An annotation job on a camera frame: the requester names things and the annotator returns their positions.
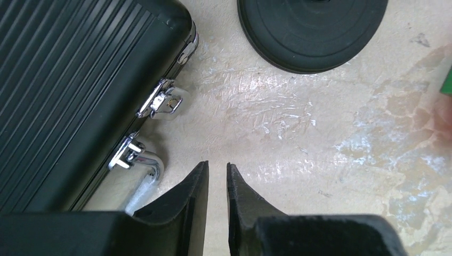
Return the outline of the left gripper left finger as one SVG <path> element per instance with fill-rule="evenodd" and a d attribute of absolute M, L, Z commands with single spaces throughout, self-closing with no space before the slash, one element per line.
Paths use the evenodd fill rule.
<path fill-rule="evenodd" d="M 209 166 L 133 215 L 122 211 L 1 216 L 1 255 L 202 255 Z"/>

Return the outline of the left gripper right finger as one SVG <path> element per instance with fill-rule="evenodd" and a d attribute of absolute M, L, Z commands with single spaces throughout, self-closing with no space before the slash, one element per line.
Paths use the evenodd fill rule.
<path fill-rule="evenodd" d="M 395 229 L 373 214 L 286 214 L 227 164 L 231 255 L 407 255 Z"/>

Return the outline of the black poker chip case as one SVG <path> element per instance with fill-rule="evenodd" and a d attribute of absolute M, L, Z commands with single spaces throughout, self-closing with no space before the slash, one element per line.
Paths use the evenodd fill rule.
<path fill-rule="evenodd" d="M 147 119 L 189 103 L 199 42 L 179 1 L 1 1 L 1 214 L 77 211 L 144 161 Z"/>

